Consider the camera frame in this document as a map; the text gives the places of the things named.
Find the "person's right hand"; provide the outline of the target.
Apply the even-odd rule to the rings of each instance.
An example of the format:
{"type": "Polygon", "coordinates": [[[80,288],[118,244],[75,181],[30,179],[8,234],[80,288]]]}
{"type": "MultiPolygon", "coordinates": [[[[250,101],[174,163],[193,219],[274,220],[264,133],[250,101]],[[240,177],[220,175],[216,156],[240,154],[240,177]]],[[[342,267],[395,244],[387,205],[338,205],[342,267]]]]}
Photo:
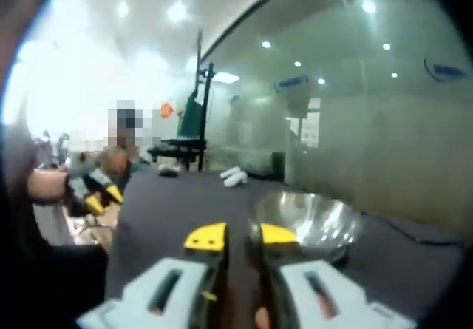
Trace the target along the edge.
{"type": "Polygon", "coordinates": [[[255,326],[258,329],[270,329],[270,316],[266,307],[260,307],[254,315],[255,326]]]}

